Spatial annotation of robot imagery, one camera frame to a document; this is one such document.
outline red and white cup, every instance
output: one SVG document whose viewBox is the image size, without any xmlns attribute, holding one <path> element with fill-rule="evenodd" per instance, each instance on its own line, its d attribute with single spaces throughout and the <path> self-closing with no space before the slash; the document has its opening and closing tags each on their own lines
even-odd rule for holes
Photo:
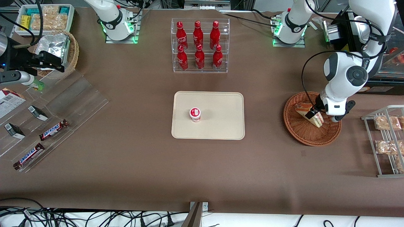
<svg viewBox="0 0 404 227">
<path fill-rule="evenodd" d="M 199 108 L 196 107 L 192 108 L 189 111 L 189 115 L 191 116 L 191 120 L 193 122 L 198 122 L 201 120 L 201 110 Z"/>
</svg>

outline wicker basket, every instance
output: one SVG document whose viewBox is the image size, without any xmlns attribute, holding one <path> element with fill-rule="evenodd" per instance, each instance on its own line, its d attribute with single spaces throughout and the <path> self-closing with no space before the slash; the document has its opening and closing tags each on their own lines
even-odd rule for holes
<svg viewBox="0 0 404 227">
<path fill-rule="evenodd" d="M 316 92 L 309 92 L 311 100 L 315 100 L 318 95 Z M 321 113 L 324 124 L 317 128 L 295 111 L 295 105 L 302 102 L 309 102 L 305 92 L 292 96 L 283 110 L 285 125 L 292 136 L 298 141 L 314 147 L 326 146 L 334 142 L 341 133 L 341 121 L 334 123 L 330 116 Z"/>
<path fill-rule="evenodd" d="M 58 73 L 55 73 L 54 75 L 48 77 L 50 79 L 60 80 L 60 79 L 65 78 L 66 76 L 70 75 L 72 72 L 74 72 L 76 65 L 77 65 L 79 49 L 78 49 L 78 43 L 71 33 L 64 31 L 64 30 L 53 31 L 51 33 L 51 35 L 57 35 L 57 34 L 65 34 L 65 35 L 69 36 L 69 39 L 70 39 L 69 52 L 67 55 L 67 62 L 69 63 L 69 66 L 67 68 L 65 68 L 64 73 L 58 72 Z M 52 71 L 51 70 L 38 70 L 38 76 L 44 77 L 44 76 L 48 75 L 50 72 L 52 72 Z"/>
</svg>

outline coca-cola bottle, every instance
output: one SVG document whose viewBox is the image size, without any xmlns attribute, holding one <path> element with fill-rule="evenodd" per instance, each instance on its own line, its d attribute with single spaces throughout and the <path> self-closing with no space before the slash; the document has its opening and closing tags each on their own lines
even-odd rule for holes
<svg viewBox="0 0 404 227">
<path fill-rule="evenodd" d="M 180 70 L 185 71 L 188 68 L 188 58 L 187 54 L 184 52 L 184 47 L 183 46 L 178 46 L 178 64 L 180 66 Z"/>
<path fill-rule="evenodd" d="M 188 49 L 187 33 L 185 32 L 181 21 L 177 22 L 177 40 L 178 45 L 182 46 L 184 50 Z"/>
<path fill-rule="evenodd" d="M 216 46 L 216 51 L 213 53 L 213 70 L 219 71 L 222 67 L 222 46 L 219 44 Z"/>
<path fill-rule="evenodd" d="M 201 29 L 200 21 L 195 21 L 194 44 L 195 44 L 195 46 L 198 46 L 200 44 L 200 45 L 202 45 L 202 48 L 203 48 L 203 32 Z"/>
<path fill-rule="evenodd" d="M 205 67 L 205 53 L 203 53 L 203 51 L 202 51 L 201 44 L 196 46 L 195 67 L 197 69 L 203 69 Z"/>
<path fill-rule="evenodd" d="M 220 41 L 220 31 L 219 31 L 219 22 L 213 22 L 213 28 L 210 32 L 210 48 L 215 50 L 216 45 L 219 44 Z"/>
</svg>

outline snickers bar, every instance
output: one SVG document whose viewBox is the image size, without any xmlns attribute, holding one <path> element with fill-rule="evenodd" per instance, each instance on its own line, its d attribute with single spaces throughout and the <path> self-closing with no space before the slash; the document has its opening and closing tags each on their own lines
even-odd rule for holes
<svg viewBox="0 0 404 227">
<path fill-rule="evenodd" d="M 18 162 L 14 163 L 13 167 L 14 169 L 18 170 L 26 163 L 30 158 L 32 158 L 34 155 L 36 155 L 38 152 L 45 150 L 44 146 L 42 144 L 38 143 L 28 154 L 24 155 L 22 159 L 20 159 Z"/>
<path fill-rule="evenodd" d="M 39 135 L 39 138 L 41 139 L 41 141 L 46 140 L 47 138 L 55 135 L 57 132 L 59 132 L 62 128 L 68 126 L 69 123 L 66 121 L 66 119 L 64 119 L 63 121 L 57 123 L 57 125 L 53 126 L 52 128 L 50 128 L 48 131 L 42 133 L 41 135 Z"/>
</svg>

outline clear acrylic shelf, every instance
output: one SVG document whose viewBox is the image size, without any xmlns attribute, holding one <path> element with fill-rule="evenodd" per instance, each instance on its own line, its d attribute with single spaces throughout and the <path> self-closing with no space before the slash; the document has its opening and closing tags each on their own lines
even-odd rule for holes
<svg viewBox="0 0 404 227">
<path fill-rule="evenodd" d="M 178 64 L 177 59 L 177 22 L 181 21 L 184 26 L 184 30 L 187 33 L 188 49 L 185 51 L 188 58 L 188 69 L 183 71 Z M 205 53 L 205 67 L 203 69 L 197 69 L 195 67 L 195 52 L 196 47 L 194 45 L 194 29 L 195 21 L 201 22 L 201 29 L 204 34 L 203 52 Z M 222 46 L 223 60 L 222 67 L 219 71 L 213 70 L 213 53 L 214 50 L 209 48 L 210 32 L 212 30 L 212 24 L 214 21 L 219 22 L 220 31 L 220 45 Z M 189 18 L 173 18 L 171 20 L 171 50 L 173 53 L 173 70 L 174 72 L 181 73 L 227 73 L 229 69 L 229 43 L 230 43 L 230 19 L 189 19 Z"/>
<path fill-rule="evenodd" d="M 60 74 L 54 70 L 43 77 L 41 81 L 45 83 L 45 88 L 42 91 L 27 89 L 22 93 L 26 101 L 0 118 L 0 159 L 10 160 L 10 168 L 36 144 L 41 143 L 45 150 L 38 152 L 19 169 L 20 172 L 28 172 L 108 103 L 80 72 L 74 71 L 66 78 Z M 48 119 L 41 121 L 34 117 L 28 110 L 31 105 L 41 109 Z M 66 119 L 69 126 L 45 141 L 40 141 L 40 134 L 63 119 Z M 11 137 L 4 128 L 7 123 L 20 127 L 25 138 L 20 140 Z"/>
</svg>

